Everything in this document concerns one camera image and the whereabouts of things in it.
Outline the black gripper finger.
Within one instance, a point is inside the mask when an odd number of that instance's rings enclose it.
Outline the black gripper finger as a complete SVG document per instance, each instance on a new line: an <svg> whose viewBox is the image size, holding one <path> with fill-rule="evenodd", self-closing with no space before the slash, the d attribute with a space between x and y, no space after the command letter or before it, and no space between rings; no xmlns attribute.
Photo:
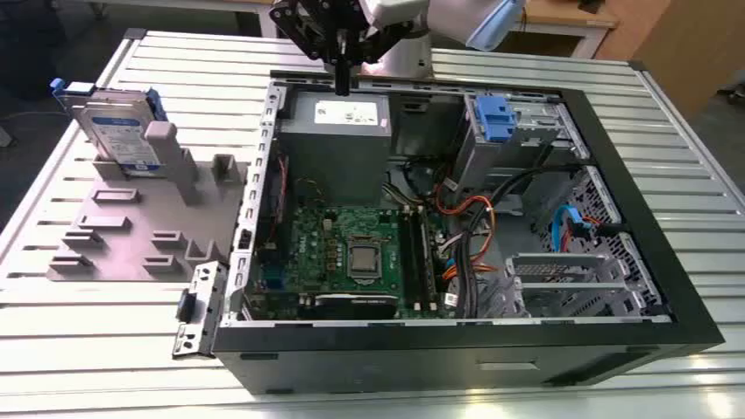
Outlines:
<svg viewBox="0 0 745 419"><path fill-rule="evenodd" d="M311 19L299 1L275 1L272 22L311 60L321 60L335 75L336 94L344 93L344 60L336 33L327 32Z"/></svg>
<svg viewBox="0 0 745 419"><path fill-rule="evenodd" d="M344 94L359 86L357 76L413 79L423 74L423 31L384 28L345 43Z"/></svg>

